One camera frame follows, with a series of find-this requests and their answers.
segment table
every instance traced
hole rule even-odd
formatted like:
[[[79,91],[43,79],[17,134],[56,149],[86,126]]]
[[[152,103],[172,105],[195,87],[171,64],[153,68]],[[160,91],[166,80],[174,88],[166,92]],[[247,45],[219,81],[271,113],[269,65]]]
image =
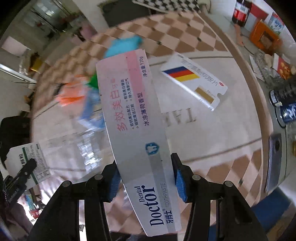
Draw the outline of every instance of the table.
[[[226,19],[225,17],[215,14],[215,15],[208,15],[222,30],[224,33],[226,33],[228,36],[230,36],[231,39],[235,41],[235,30],[233,27],[233,24],[231,23],[231,20]],[[240,50],[242,56],[244,57],[244,60],[250,63],[249,56],[252,55],[252,53],[256,53],[258,51],[258,48],[248,40],[248,36],[250,35],[250,32],[247,31],[245,28],[241,28],[242,34],[243,34],[243,42],[245,44],[245,47],[241,47],[237,45],[238,49]],[[261,95],[262,99],[266,99],[266,103],[263,102],[263,104],[266,104],[265,108],[266,110],[269,110],[269,113],[267,115],[270,115],[269,123],[266,123],[270,126],[270,129],[273,129],[274,133],[280,133],[281,139],[282,139],[282,157],[281,157],[281,169],[280,174],[278,177],[278,183],[277,185],[280,185],[285,178],[291,173],[291,171],[296,167],[296,157],[293,155],[293,145],[292,140],[287,136],[286,129],[281,128],[278,124],[278,121],[275,116],[275,109],[270,104],[269,101],[269,91],[270,89],[266,86],[266,84],[258,79],[258,82],[256,82],[260,85],[259,93]]]
[[[95,63],[103,57],[113,39],[134,34],[143,37],[142,47],[147,53],[152,74],[155,76],[157,95],[167,124],[170,150],[176,151],[183,163],[189,165],[194,173],[218,183],[226,179],[231,180],[249,205],[257,203],[264,196],[262,187],[265,185],[267,173],[268,137],[273,131],[272,125],[268,125],[270,114],[250,66],[233,41],[204,14],[169,13],[123,23],[75,47],[53,67],[43,67],[40,76],[37,76],[33,105],[33,141],[42,143],[50,138],[50,130],[57,124],[57,113],[61,118],[59,122],[63,120],[64,123],[71,123],[61,107],[52,101],[56,85],[67,82],[72,75],[91,76],[95,71]],[[183,53],[204,68],[209,68],[210,72],[227,84],[230,95],[228,98],[221,97],[220,106],[214,112],[206,112],[208,110],[202,109],[204,106],[196,104],[191,96],[169,94],[179,93],[179,89],[175,89],[177,86],[159,74],[159,67],[173,51]],[[211,118],[212,129],[200,128],[202,124],[210,123],[207,120]],[[45,121],[49,131],[42,133]],[[202,139],[193,135],[197,128]],[[65,133],[74,130],[75,128],[67,129]],[[106,141],[104,145],[104,161],[108,163],[112,161],[112,155],[108,154],[110,149]],[[50,197],[65,179],[73,182],[81,180],[81,173],[85,173],[81,166],[74,164],[74,156],[71,162],[66,163],[69,167],[75,166],[75,169],[59,169],[57,164],[60,161],[56,161],[56,156],[45,155],[54,175],[40,185],[44,196]],[[105,205],[109,228],[111,231],[139,234],[142,228],[133,210],[129,207],[123,208],[126,205],[123,197],[124,191],[121,188],[114,201]],[[180,202],[180,210],[184,231],[190,205]],[[210,222],[215,222],[215,202],[211,203]]]

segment white label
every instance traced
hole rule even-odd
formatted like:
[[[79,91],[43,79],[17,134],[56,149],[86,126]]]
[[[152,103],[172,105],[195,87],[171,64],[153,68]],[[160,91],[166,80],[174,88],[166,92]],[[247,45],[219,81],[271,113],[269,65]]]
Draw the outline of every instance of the white label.
[[[37,167],[34,169],[33,173],[26,182],[27,189],[32,188],[36,184],[50,177],[50,172],[39,143],[28,143],[22,146],[10,148],[7,154],[7,161],[5,162],[8,173],[12,177],[15,177],[31,158],[35,159]]]
[[[274,96],[274,90],[270,91],[270,97],[271,97],[271,100],[272,100],[272,102],[273,102],[274,104],[277,103],[277,100],[276,100],[276,98],[275,98],[275,96]]]
[[[239,2],[236,2],[235,9],[244,13],[244,14],[248,14],[248,11],[249,11],[249,8],[247,8],[244,5],[241,5]]]

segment white box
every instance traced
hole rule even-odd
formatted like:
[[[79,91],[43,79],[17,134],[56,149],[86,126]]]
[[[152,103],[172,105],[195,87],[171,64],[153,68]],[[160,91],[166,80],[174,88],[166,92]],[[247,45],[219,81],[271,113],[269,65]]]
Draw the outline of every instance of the white box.
[[[15,177],[31,158],[35,159],[37,167],[26,182],[27,190],[50,177],[39,143],[28,143],[10,148],[5,161],[9,175]]]
[[[146,235],[179,231],[170,151],[145,51],[103,59],[96,70],[113,155]]]
[[[227,91],[227,86],[213,74],[185,56],[175,53],[161,71],[174,83],[192,94],[213,111],[219,104],[217,94]]]

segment checkered tablecloth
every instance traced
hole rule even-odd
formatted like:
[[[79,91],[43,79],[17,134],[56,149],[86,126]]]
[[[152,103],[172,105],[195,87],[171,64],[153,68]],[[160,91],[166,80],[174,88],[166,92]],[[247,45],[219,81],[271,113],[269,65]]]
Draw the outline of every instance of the checkered tablecloth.
[[[35,75],[38,80],[36,96],[33,104],[33,114],[53,100],[54,91],[60,83],[69,82],[72,76],[83,74],[92,76],[95,73],[95,64],[102,59],[105,51],[116,38],[126,38],[133,35],[143,38],[141,46],[148,58],[153,56],[170,55],[174,51],[179,53],[194,51],[223,51],[229,52],[220,37],[213,31],[197,13],[168,13],[153,15],[134,21],[122,23],[104,33],[95,35],[80,46],[73,48],[69,54],[59,59],[54,66],[46,64]],[[260,200],[262,186],[262,143],[257,140],[252,144],[239,147],[226,154],[219,155],[223,164],[204,169],[197,160],[188,161],[194,173],[207,180],[223,183],[232,181],[250,206]],[[44,194],[53,193],[62,179],[69,177],[53,176],[41,184]],[[111,231],[132,234],[142,233],[140,223],[134,211],[125,207],[123,188],[113,202],[105,205],[108,225]],[[190,205],[180,201],[181,220],[183,231],[186,229],[190,213]],[[211,204],[211,224],[215,222],[215,202]]]
[[[77,74],[92,76],[96,62],[103,58],[114,39],[135,34],[143,38],[141,47],[148,58],[169,55],[174,51],[228,51],[197,13],[172,12],[125,22],[73,48],[54,66],[44,64],[33,77],[38,80],[33,111],[38,111],[53,99],[58,84],[69,82]]]
[[[132,0],[132,2],[165,13],[169,11],[199,11],[196,0]]]

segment blue can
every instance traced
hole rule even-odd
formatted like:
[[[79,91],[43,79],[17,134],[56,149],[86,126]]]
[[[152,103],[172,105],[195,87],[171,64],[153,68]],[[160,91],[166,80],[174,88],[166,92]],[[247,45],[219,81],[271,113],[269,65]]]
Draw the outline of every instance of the blue can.
[[[279,111],[276,110],[276,117],[281,127],[285,127],[288,122],[296,120],[296,103],[281,106]]]

